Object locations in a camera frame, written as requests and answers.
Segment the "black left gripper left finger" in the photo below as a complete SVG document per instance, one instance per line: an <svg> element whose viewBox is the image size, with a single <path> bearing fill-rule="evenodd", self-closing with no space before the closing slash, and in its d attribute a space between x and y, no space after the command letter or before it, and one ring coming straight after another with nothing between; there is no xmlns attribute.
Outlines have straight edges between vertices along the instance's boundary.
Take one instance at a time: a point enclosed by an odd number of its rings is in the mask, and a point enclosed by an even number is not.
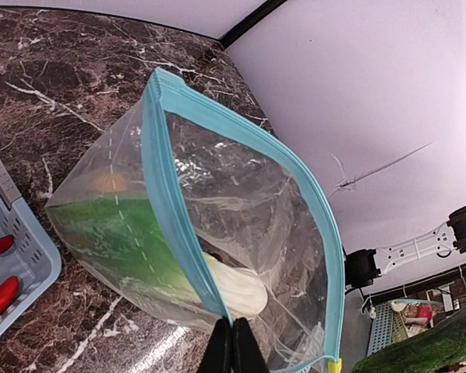
<svg viewBox="0 0 466 373"><path fill-rule="evenodd" d="M219 319L210 335L201 360L201 373L230 373L232 370L232 328L227 319Z"/></svg>

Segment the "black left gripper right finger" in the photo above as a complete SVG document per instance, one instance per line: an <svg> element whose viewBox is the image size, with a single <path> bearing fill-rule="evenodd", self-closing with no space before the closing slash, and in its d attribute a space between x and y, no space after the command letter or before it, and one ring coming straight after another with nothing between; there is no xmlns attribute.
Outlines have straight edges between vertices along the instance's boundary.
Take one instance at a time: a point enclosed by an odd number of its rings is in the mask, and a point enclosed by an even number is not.
<svg viewBox="0 0 466 373"><path fill-rule="evenodd" d="M234 321L232 348L234 373L267 372L266 362L246 318Z"/></svg>

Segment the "clear zip top bag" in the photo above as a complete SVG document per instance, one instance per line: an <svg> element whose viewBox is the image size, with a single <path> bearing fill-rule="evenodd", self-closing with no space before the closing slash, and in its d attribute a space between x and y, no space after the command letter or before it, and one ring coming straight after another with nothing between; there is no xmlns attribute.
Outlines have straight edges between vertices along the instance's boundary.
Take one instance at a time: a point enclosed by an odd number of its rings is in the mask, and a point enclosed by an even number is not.
<svg viewBox="0 0 466 373"><path fill-rule="evenodd" d="M106 173L128 190L94 190ZM246 318L270 371L340 371L339 230L309 168L271 133L157 68L47 205L102 197L149 202L205 309L149 314L203 330Z"/></svg>

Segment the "green cucumber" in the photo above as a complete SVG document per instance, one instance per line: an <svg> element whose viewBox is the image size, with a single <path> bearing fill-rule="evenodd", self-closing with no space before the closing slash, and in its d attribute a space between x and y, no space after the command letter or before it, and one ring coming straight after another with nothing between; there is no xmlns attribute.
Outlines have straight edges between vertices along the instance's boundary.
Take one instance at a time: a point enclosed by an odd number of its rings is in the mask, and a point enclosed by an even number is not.
<svg viewBox="0 0 466 373"><path fill-rule="evenodd" d="M354 372L433 372L466 360L466 307L432 329L358 361Z"/></svg>

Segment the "yellow mango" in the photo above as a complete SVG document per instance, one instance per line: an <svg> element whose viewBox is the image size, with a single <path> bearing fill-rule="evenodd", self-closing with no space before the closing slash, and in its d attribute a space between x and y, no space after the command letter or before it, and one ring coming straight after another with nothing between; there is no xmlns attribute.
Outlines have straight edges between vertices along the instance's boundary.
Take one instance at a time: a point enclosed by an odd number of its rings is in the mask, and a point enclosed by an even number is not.
<svg viewBox="0 0 466 373"><path fill-rule="evenodd" d="M117 173L95 176L92 179L92 187L100 193L116 193L128 190L127 180Z"/></svg>

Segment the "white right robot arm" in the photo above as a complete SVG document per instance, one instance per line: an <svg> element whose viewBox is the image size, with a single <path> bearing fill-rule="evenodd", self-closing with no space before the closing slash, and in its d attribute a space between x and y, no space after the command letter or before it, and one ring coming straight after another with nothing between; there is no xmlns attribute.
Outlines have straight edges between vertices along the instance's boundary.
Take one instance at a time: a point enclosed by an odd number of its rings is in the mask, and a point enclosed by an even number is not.
<svg viewBox="0 0 466 373"><path fill-rule="evenodd" d="M346 285L352 289L371 286L374 279L399 267L432 255L445 259L454 251L466 253L466 206L424 235L397 245L360 249L346 255Z"/></svg>

